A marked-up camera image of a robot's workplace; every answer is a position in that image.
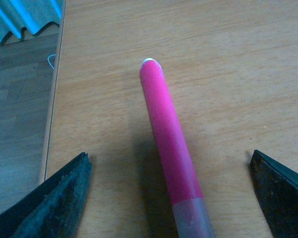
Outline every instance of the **gray floor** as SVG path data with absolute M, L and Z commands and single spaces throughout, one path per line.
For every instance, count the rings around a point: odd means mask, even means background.
M 57 38 L 0 47 L 0 213 L 38 185 Z

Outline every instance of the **marker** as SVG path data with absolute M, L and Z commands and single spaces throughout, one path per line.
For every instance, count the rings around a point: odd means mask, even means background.
M 180 238 L 215 238 L 160 64 L 145 59 L 140 79 L 178 234 Z

